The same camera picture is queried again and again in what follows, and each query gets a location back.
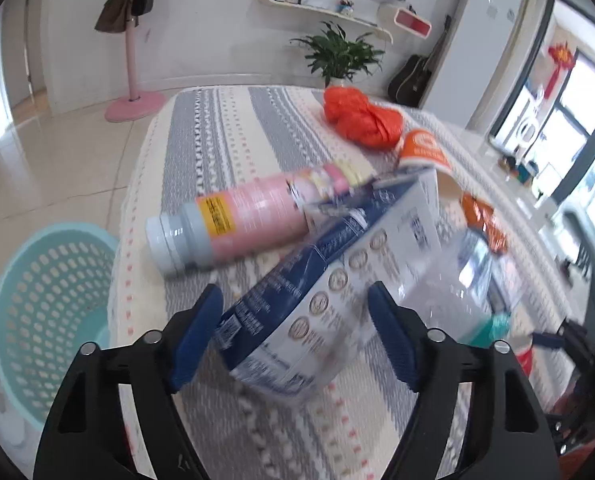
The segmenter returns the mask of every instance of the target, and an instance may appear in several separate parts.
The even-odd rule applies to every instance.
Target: pink coat rack base
[[[164,94],[140,91],[137,84],[135,60],[135,17],[126,21],[126,70],[128,72],[128,96],[113,101],[104,117],[109,123],[135,121],[160,111],[166,102]]]
[[[106,109],[104,117],[109,123],[135,121],[157,113],[166,102],[166,96],[159,92],[139,92],[139,97],[131,101],[129,97],[121,97],[113,101]]]

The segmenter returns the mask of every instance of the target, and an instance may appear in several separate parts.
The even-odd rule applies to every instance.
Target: bottle cap
[[[179,276],[184,273],[184,264],[175,248],[174,234],[167,214],[146,220],[146,238],[152,259],[164,276]]]

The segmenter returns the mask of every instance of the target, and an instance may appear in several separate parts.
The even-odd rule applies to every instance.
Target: paper cup
[[[434,168],[437,171],[437,190],[444,200],[459,200],[462,188],[453,178],[453,170],[447,156],[439,147],[435,136],[421,128],[411,130],[404,138],[400,151],[399,168]]]

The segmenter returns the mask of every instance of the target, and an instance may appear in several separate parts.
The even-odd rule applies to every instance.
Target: figurine
[[[353,2],[351,0],[340,0],[338,4],[337,12],[343,14],[344,16],[352,16],[353,15]]]

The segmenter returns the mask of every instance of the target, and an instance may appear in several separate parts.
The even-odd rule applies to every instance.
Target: pink bottle
[[[164,276],[187,265],[212,267],[288,243],[308,232],[306,204],[359,184],[341,162],[278,174],[185,203],[177,215],[146,221],[152,257]]]

